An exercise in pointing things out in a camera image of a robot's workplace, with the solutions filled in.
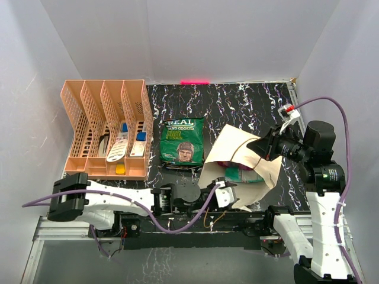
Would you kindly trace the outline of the brown snack bag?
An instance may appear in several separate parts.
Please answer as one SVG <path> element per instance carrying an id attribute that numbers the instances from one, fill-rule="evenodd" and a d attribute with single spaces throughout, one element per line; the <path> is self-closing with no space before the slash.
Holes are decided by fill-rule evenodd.
<path id="1" fill-rule="evenodd" d="M 199 169 L 202 167 L 202 165 L 184 165 L 184 164 L 172 164 L 172 163 L 164 163 L 163 167 L 166 169 L 172 169 L 172 170 L 192 170 L 192 169 Z"/>

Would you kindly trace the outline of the brown paper bag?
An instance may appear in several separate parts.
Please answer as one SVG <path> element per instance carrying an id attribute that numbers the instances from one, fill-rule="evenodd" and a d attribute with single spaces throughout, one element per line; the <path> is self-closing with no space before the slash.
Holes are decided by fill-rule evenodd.
<path id="1" fill-rule="evenodd" d="M 205 188 L 216 178 L 237 184 L 237 201 L 232 208 L 250 212 L 248 206 L 276 187 L 282 166 L 282 157 L 268 162 L 247 148 L 248 143 L 258 139 L 256 135 L 225 125 L 204 162 L 198 185 Z"/>

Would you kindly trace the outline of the green real chips bag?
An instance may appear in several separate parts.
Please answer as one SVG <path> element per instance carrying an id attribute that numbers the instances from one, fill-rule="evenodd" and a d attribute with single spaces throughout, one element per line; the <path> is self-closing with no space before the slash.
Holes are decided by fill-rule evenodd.
<path id="1" fill-rule="evenodd" d="M 160 139 L 160 159 L 178 167 L 200 167 L 204 162 L 203 118 L 164 121 Z"/>

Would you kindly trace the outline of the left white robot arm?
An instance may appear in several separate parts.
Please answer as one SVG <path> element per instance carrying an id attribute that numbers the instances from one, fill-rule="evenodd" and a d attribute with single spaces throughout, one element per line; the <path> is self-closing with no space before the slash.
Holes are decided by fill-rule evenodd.
<path id="1" fill-rule="evenodd" d="M 195 217 L 177 230 L 169 230 L 160 225 L 153 210 L 154 191 L 151 189 L 126 189 L 105 186 L 88 179 L 87 173 L 66 176 L 54 183 L 53 194 L 47 219 L 54 222 L 70 222 L 77 218 L 105 231 L 110 236 L 121 232 L 122 221 L 114 216 L 115 211 L 149 216 L 158 230 L 167 234 L 179 234 L 186 231 L 207 209 L 215 191 L 215 185 Z"/>

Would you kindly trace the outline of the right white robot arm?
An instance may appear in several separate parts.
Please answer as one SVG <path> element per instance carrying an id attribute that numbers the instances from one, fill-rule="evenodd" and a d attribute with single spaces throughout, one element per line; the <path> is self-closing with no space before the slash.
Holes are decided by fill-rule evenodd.
<path id="1" fill-rule="evenodd" d="M 260 158 L 271 162 L 285 157 L 297 163 L 310 206 L 312 240 L 299 228 L 287 207 L 269 206 L 262 224 L 279 234 L 294 261 L 295 283 L 361 283 L 343 237 L 343 194 L 347 191 L 345 172 L 332 160 L 334 127 L 311 121 L 303 138 L 291 130 L 272 127 L 269 133 L 247 144 Z"/>

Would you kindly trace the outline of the teal snack bag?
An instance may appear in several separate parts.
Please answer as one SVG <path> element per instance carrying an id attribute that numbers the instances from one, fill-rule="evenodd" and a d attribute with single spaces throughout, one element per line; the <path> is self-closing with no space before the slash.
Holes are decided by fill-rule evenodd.
<path id="1" fill-rule="evenodd" d="M 227 168 L 224 177 L 229 182 L 234 183 L 256 183 L 264 181 L 264 178 L 254 170 L 241 170 L 235 167 Z"/>

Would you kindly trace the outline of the purple snack bag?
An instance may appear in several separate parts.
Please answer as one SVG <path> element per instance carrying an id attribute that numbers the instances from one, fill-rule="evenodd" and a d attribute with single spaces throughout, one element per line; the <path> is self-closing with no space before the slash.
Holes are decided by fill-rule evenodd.
<path id="1" fill-rule="evenodd" d="M 231 162 L 231 161 L 217 161 L 217 164 L 225 168 L 237 168 L 239 170 L 247 170 L 247 171 L 253 170 L 253 168 L 245 166 L 244 164 Z"/>

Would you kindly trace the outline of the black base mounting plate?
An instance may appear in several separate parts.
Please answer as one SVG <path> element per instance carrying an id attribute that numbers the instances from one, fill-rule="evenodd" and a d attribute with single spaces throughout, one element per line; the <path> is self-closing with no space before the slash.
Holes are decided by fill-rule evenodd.
<path id="1" fill-rule="evenodd" d="M 269 255 L 287 254 L 283 239 L 273 229 L 266 227 L 264 213 L 227 211 L 203 213 L 187 230 L 173 231 L 189 224 L 191 217 L 185 214 L 167 214 L 159 217 L 164 233 L 149 217 L 115 212 L 114 223 L 109 230 L 93 228 L 91 238 L 100 241 L 117 241 L 123 250 L 155 248 L 241 248 L 262 250 Z"/>

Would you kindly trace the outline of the white red card box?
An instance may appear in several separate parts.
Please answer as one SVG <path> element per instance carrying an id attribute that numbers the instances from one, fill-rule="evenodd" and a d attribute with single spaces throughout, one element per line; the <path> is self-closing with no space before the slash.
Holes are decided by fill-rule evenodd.
<path id="1" fill-rule="evenodd" d="M 145 141 L 135 141 L 129 157 L 143 157 L 145 153 L 145 147 Z"/>

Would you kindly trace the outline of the yellow round object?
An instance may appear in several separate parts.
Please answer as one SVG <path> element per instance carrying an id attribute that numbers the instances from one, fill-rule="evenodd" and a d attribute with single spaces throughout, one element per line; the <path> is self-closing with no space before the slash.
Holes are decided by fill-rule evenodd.
<path id="1" fill-rule="evenodd" d="M 117 175 L 125 175 L 126 174 L 125 165 L 123 163 L 117 164 L 116 167 L 115 167 L 115 173 Z"/>

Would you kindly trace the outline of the blue object in organizer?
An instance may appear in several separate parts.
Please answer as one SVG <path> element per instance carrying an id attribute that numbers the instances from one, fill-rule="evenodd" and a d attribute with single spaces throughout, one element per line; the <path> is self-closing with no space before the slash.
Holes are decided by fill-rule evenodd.
<path id="1" fill-rule="evenodd" d="M 136 135 L 136 140 L 137 141 L 146 141 L 146 138 L 147 138 L 146 132 L 139 132 Z"/>

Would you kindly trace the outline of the white calculator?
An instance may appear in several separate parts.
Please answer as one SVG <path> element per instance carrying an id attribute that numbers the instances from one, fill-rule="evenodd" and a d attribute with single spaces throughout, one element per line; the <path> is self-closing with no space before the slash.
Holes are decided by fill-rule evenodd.
<path id="1" fill-rule="evenodd" d="M 128 144 L 127 138 L 125 137 L 117 138 L 106 158 L 106 161 L 111 163 L 111 162 L 116 162 L 120 160 L 121 158 L 123 158 L 126 154 L 127 144 Z"/>

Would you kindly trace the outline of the red light strip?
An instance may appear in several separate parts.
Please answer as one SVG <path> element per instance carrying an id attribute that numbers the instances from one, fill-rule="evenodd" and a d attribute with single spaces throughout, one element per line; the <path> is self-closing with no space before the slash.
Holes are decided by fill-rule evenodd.
<path id="1" fill-rule="evenodd" d="M 182 80 L 181 85 L 208 85 L 210 82 L 208 80 Z"/>

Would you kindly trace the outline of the black white stapler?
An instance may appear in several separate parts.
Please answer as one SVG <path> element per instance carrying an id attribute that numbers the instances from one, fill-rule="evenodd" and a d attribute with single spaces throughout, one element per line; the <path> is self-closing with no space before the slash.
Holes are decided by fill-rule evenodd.
<path id="1" fill-rule="evenodd" d="M 98 157 L 106 157 L 107 156 L 107 147 L 109 142 L 110 134 L 106 133 L 101 135 L 99 138 L 99 147 L 98 147 Z"/>

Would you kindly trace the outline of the pink plastic file organizer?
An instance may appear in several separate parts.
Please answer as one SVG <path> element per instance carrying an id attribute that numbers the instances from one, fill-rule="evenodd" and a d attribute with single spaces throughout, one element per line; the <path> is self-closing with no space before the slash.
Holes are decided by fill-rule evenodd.
<path id="1" fill-rule="evenodd" d="M 61 99 L 73 128 L 65 172 L 86 172 L 91 179 L 146 180 L 153 138 L 153 115 L 147 87 L 139 80 L 67 80 Z M 143 157 L 129 157 L 136 135 L 146 132 Z M 128 139 L 126 154 L 116 162 L 98 157 L 99 138 L 110 134 L 107 156 L 117 138 Z M 125 175 L 115 167 L 123 163 Z"/>

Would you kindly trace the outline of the aluminium frame rail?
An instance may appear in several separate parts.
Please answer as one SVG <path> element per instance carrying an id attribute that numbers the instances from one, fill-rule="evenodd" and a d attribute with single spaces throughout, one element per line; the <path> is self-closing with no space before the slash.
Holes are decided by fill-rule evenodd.
<path id="1" fill-rule="evenodd" d="M 288 255 L 240 247 L 120 250 L 85 222 L 38 222 L 23 283 L 293 283 Z"/>

